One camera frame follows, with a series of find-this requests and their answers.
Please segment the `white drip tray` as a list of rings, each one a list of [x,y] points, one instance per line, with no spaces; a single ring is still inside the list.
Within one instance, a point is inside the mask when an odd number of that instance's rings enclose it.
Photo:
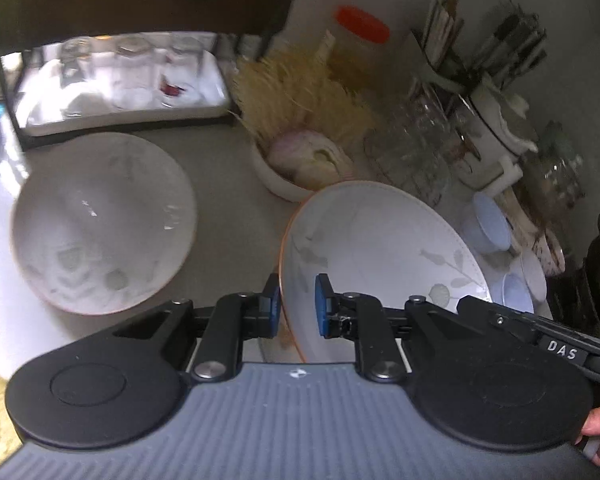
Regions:
[[[196,32],[81,37],[43,49],[16,121],[27,136],[143,122],[215,119],[232,106],[214,36]]]

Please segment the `white leaf-print plate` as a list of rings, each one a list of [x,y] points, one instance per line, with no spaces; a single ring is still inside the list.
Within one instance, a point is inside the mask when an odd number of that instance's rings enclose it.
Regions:
[[[35,295],[79,315],[129,310],[181,270],[198,208],[184,169],[138,136],[103,132],[56,146],[12,213],[12,249]]]

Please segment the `white electric cooker pot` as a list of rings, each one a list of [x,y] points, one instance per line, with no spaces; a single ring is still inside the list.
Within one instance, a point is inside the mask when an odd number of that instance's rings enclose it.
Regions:
[[[522,155],[539,151],[539,136],[528,121],[527,101],[500,90],[489,76],[465,99],[460,133],[469,144],[455,165],[457,177],[474,191],[503,177],[503,162],[513,165]]]

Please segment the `dark metal wok pot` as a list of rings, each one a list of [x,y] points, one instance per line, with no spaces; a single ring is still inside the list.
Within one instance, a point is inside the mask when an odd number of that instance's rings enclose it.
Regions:
[[[597,231],[576,270],[547,280],[547,303],[555,322],[600,339],[600,214]]]

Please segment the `left upturned glass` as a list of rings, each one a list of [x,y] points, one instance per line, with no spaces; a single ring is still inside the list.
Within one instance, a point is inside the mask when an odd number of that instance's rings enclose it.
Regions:
[[[59,49],[61,113],[65,118],[94,115],[102,96],[94,79],[93,49],[90,37],[63,42]]]

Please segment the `patterned bowl with tea leaves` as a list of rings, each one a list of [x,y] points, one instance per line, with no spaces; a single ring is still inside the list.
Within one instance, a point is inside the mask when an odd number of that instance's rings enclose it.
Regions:
[[[548,278],[563,274],[566,270],[566,259],[562,246],[555,233],[546,229],[534,242],[533,251],[541,263],[544,274]]]

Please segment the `white bowl with vegetables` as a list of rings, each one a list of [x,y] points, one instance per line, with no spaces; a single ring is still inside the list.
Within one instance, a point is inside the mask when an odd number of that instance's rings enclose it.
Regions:
[[[268,150],[265,151],[256,140],[252,140],[250,143],[250,153],[252,166],[258,178],[263,185],[277,197],[280,197],[287,202],[301,203],[302,200],[305,200],[311,194],[317,192],[307,190],[306,188],[300,188],[300,186],[293,184],[268,166],[268,163],[266,162]]]

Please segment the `red-lid plastic jar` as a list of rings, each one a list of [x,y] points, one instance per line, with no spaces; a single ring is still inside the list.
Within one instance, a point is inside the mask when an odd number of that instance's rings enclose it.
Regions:
[[[338,6],[323,38],[332,79],[351,91],[370,88],[390,35],[389,26],[373,14]]]

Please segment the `glass health kettle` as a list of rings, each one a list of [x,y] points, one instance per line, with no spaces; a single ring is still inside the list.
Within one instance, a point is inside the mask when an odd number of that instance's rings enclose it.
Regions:
[[[521,185],[532,207],[546,222],[564,220],[585,198],[581,182],[583,158],[560,122],[549,122],[539,137],[536,152],[521,159]]]

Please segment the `middle upturned glass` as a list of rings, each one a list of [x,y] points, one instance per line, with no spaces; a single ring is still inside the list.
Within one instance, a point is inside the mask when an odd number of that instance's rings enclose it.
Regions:
[[[112,102],[122,110],[147,110],[154,102],[154,47],[143,36],[126,35],[114,49]]]

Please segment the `right upturned glass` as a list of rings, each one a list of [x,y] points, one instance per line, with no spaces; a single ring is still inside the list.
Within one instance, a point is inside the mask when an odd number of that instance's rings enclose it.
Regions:
[[[200,73],[204,46],[191,32],[172,32],[158,90],[165,107],[189,107],[202,99]]]

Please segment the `chopstick holder with chopsticks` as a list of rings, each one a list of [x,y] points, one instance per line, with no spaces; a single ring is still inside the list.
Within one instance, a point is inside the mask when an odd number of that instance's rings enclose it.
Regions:
[[[408,92],[426,86],[447,94],[465,94],[484,78],[498,90],[535,70],[547,58],[547,30],[538,14],[513,1],[495,9],[498,24],[466,56],[455,49],[465,20],[458,15],[460,0],[430,0],[422,28],[404,42]]]

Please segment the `small white ceramic bowl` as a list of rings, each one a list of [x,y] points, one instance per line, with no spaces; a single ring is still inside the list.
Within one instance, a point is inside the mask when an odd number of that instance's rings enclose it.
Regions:
[[[539,258],[531,249],[524,248],[510,264],[509,271],[518,275],[526,284],[532,300],[536,304],[542,304],[546,300],[546,277]]]

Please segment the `blue plastic bowl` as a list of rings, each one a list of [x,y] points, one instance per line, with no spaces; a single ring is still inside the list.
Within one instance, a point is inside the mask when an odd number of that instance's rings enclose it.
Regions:
[[[506,273],[500,285],[501,304],[518,312],[533,313],[533,301],[526,283],[516,274]]]
[[[460,234],[481,255],[507,252],[512,246],[512,233],[500,207],[481,192],[475,193],[465,206]]]

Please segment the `upturned glass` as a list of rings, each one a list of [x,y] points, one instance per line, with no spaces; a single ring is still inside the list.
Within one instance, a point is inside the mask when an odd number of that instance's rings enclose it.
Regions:
[[[122,110],[147,110],[154,102],[154,47],[143,36],[126,35],[114,49],[112,102]]]
[[[65,118],[94,115],[102,96],[94,79],[93,49],[90,37],[63,42],[59,49],[61,113]]]
[[[202,99],[200,73],[204,46],[191,32],[172,32],[158,90],[165,107],[189,107]]]

